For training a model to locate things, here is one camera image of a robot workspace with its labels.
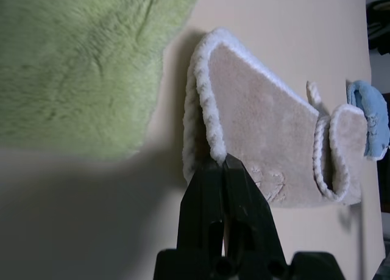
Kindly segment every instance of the beige tabletop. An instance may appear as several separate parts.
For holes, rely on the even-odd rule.
[[[5,207],[0,217],[0,274],[153,278],[157,253],[176,246],[186,189],[181,158],[186,70],[200,37],[221,26],[299,95],[305,97],[307,80],[318,82],[330,110],[346,102],[347,80],[371,79],[365,0],[198,0],[165,50],[145,147],[122,164],[120,175],[109,178],[102,165],[93,165],[86,174],[74,162],[42,163],[34,156],[0,151],[0,181],[11,173],[41,175],[52,162],[80,170],[43,187],[33,188],[30,180],[22,184],[19,178],[13,179],[19,183],[0,183],[0,209]],[[272,210],[288,262],[296,251],[328,251],[347,279],[372,279],[384,257],[374,163],[365,164],[361,183],[363,202],[356,206]],[[18,260],[23,260],[23,268]]]
[[[365,0],[199,0],[165,51],[158,107],[149,128],[150,140],[167,151],[164,159],[180,181],[186,69],[194,45],[216,27],[231,30],[302,97],[306,81],[318,82],[330,110],[346,102],[347,81],[371,80]],[[272,210],[287,261],[299,250],[329,251],[347,279],[372,279],[384,257],[375,163],[366,162],[361,183],[361,205]],[[169,217],[175,223],[181,193],[171,196],[159,220]],[[176,225],[161,228],[166,242],[161,239],[159,247],[174,246]]]

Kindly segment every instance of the blue cloth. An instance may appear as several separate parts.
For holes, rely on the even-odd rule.
[[[347,87],[348,103],[359,107],[367,119],[365,156],[380,160],[386,154],[390,140],[388,108],[382,94],[365,81],[356,81]]]

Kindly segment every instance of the beige bath mat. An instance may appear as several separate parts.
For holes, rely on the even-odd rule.
[[[187,75],[183,173],[189,182],[211,154],[241,159],[270,205],[360,202],[366,144],[363,112],[348,104],[329,115],[314,84],[296,95],[229,31],[198,44]]]

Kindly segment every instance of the green fluffy fabric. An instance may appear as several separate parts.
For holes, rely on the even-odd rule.
[[[0,0],[0,145],[110,160],[143,142],[195,0]]]

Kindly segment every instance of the white braided edging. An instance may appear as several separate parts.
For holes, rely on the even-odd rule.
[[[196,46],[191,57],[190,67],[187,73],[186,98],[184,104],[184,135],[183,135],[183,173],[190,183],[192,175],[199,163],[195,157],[196,126],[200,122],[197,115],[198,103],[196,92],[199,94],[200,106],[203,111],[203,121],[206,125],[207,141],[210,145],[211,157],[222,164],[225,161],[227,150],[223,139],[223,130],[219,120],[219,112],[211,87],[208,63],[211,53],[219,45],[225,45],[240,59],[244,60],[251,68],[268,78],[279,89],[285,91],[298,103],[305,106],[310,112],[319,115],[319,112],[307,101],[293,92],[282,80],[269,71],[255,56],[253,56],[228,30],[215,29],[207,34]]]
[[[317,84],[315,82],[307,82],[306,88],[309,91],[310,94],[310,100],[309,103],[314,107],[317,108],[322,104],[321,96],[319,94]]]
[[[346,110],[364,116],[363,111],[359,108],[350,106],[349,104],[343,104],[333,111],[331,117],[325,116],[320,118],[317,122],[316,131],[314,133],[313,168],[316,182],[321,193],[326,198],[335,202],[340,202],[344,199],[350,185],[349,169],[342,155],[339,140],[336,136],[340,114]],[[325,128],[329,122],[329,145],[332,157],[331,159],[335,167],[335,175],[332,177],[333,190],[328,188],[321,170],[322,141]]]

